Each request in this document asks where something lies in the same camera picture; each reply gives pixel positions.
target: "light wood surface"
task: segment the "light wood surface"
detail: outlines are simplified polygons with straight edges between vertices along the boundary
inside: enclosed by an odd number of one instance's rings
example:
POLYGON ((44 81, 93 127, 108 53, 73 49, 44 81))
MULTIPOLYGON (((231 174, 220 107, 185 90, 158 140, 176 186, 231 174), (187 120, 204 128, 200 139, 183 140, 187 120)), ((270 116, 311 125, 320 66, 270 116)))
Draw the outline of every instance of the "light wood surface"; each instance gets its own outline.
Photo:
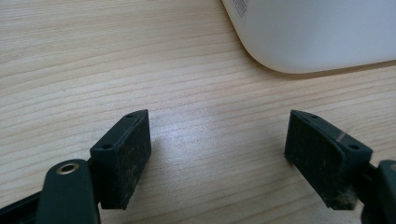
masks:
POLYGON ((148 109, 152 155, 103 223, 360 223, 284 159, 291 109, 396 160, 396 62, 309 75, 256 63, 221 1, 0 1, 0 206, 148 109))

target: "black bracket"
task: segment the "black bracket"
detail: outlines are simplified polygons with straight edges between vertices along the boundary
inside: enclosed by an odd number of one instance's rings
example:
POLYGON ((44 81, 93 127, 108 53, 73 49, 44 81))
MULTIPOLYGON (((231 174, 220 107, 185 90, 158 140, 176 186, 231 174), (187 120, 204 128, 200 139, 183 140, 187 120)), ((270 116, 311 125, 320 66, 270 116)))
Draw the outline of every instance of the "black bracket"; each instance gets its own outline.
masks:
POLYGON ((352 210, 360 199, 362 223, 396 223, 396 161, 370 164, 373 151, 328 121, 292 110, 285 156, 325 204, 352 210))
POLYGON ((126 209, 151 154, 149 112, 120 119, 90 150, 88 161, 49 169, 41 192, 0 210, 0 223, 100 223, 97 204, 126 209))

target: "hole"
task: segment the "hole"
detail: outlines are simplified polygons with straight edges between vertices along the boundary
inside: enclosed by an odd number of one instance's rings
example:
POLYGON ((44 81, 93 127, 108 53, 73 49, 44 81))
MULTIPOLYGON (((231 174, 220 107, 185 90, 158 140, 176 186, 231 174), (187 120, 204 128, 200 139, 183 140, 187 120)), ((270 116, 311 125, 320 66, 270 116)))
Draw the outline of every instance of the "hole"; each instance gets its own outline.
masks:
POLYGON ((58 173, 58 175, 68 175, 70 173, 75 172, 77 169, 78 169, 77 163, 67 163, 66 165, 59 167, 56 173, 58 173))
POLYGON ((103 148, 103 149, 111 149, 111 148, 113 148, 113 145, 111 145, 111 144, 105 144, 105 145, 102 146, 102 148, 103 148))
POLYGON ((352 149, 355 149, 355 150, 358 150, 358 149, 359 149, 359 147, 356 146, 356 145, 349 145, 349 147, 352 148, 352 149))

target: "white plastic casing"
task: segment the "white plastic casing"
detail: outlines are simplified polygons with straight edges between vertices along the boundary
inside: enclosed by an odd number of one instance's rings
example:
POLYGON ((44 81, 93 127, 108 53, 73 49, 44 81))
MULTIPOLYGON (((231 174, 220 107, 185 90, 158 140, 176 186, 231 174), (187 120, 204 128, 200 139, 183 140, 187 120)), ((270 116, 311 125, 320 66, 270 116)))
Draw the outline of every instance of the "white plastic casing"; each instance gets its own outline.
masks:
POLYGON ((396 60, 395 0, 223 0, 259 63, 310 73, 396 60))

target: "metal screw hole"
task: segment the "metal screw hole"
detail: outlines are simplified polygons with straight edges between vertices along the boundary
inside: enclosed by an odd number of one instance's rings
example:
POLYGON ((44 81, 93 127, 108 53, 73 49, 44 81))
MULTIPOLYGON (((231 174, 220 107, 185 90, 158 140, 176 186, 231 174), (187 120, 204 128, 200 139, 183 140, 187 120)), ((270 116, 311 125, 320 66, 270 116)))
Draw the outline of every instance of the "metal screw hole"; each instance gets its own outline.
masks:
POLYGON ((75 172, 78 169, 79 165, 77 163, 67 163, 58 168, 56 173, 58 175, 68 175, 75 172))

